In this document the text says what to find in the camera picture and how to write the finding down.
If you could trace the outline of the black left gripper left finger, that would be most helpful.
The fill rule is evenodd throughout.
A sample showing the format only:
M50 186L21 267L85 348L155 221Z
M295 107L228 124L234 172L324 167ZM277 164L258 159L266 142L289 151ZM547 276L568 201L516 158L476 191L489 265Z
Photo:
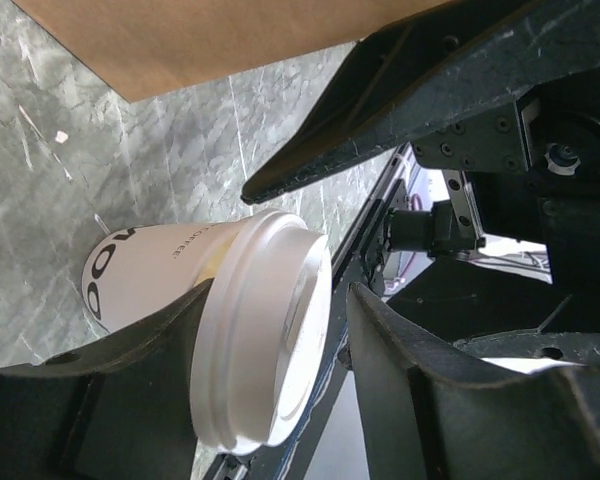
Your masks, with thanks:
M187 479L193 353L209 280L39 365L0 368L0 479Z

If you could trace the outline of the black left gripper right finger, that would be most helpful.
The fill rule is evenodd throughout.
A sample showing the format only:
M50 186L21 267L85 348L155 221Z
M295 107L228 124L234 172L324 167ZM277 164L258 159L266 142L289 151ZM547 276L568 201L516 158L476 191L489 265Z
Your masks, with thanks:
M372 478L600 479L600 365L503 368L361 284L347 317Z

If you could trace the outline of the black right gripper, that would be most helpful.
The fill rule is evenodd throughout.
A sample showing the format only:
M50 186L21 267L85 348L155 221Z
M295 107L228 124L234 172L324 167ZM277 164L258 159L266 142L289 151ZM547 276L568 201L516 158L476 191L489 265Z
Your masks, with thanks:
M600 360L600 71L557 80L599 67L600 1L458 1L401 20L354 47L242 200L424 136L416 159L448 199L391 215L390 247L431 264L390 307L485 357Z

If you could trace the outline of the white paper coffee cup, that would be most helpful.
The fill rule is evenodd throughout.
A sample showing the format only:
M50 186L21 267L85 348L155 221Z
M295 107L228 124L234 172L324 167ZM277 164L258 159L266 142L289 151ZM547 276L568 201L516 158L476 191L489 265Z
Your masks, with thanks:
M113 333L214 277L245 219L132 227L112 233L82 271L87 310Z

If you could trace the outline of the white plastic cup lid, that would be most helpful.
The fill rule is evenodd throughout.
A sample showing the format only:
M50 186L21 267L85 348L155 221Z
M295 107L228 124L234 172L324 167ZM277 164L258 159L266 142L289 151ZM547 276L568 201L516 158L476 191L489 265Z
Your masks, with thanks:
M192 357L204 445L244 455L289 437L317 379L331 291L326 235L279 210L247 220L213 278Z

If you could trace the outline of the brown paper bag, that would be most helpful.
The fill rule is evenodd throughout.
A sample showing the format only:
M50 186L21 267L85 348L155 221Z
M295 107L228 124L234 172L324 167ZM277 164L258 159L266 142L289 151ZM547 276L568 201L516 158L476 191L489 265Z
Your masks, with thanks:
M438 0L20 1L128 102L356 41Z

